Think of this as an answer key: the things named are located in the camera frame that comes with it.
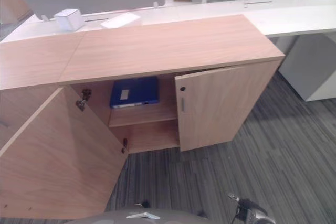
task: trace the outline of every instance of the door hinge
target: door hinge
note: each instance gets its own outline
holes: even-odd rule
[[[127,138],[124,138],[122,142],[123,142],[123,146],[124,146],[124,147],[123,147],[123,149],[121,149],[121,152],[122,152],[122,153],[125,153],[125,150],[126,150],[126,148],[127,148]]]
[[[78,99],[76,101],[76,106],[81,110],[84,111],[85,109],[85,103],[89,101],[90,97],[92,95],[91,89],[83,89],[82,90],[82,98]]]

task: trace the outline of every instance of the white desk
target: white desk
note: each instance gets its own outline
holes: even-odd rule
[[[144,25],[244,14],[268,37],[336,31],[336,0],[234,0],[206,4],[166,0],[158,9],[133,10]],[[83,15],[86,23],[78,31],[102,29],[100,23],[120,12]],[[2,42],[68,33],[52,20],[33,15]]]

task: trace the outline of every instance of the white box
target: white box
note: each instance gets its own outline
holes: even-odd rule
[[[141,26],[141,17],[133,13],[124,13],[100,24],[102,28],[119,28],[125,26]]]
[[[84,25],[79,9],[65,9],[54,15],[61,30],[76,31]]]

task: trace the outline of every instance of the blue binder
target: blue binder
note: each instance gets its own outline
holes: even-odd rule
[[[123,108],[159,102],[157,77],[117,80],[112,89],[110,106]]]

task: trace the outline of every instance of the wood grain surface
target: wood grain surface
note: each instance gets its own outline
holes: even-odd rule
[[[0,149],[56,89],[49,84],[0,91]]]
[[[231,141],[280,62],[175,77],[181,151]]]
[[[0,89],[217,68],[283,56],[243,15],[0,44]]]
[[[57,83],[83,35],[0,43],[0,89]]]
[[[111,109],[110,127],[177,119],[175,81],[172,75],[158,76],[159,103]]]
[[[243,15],[88,31],[60,78],[74,83],[278,59]]]
[[[58,88],[0,156],[3,217],[74,219],[99,214],[127,157],[70,87]]]
[[[130,153],[179,146],[177,120],[113,127],[111,131],[121,141],[127,138]]]

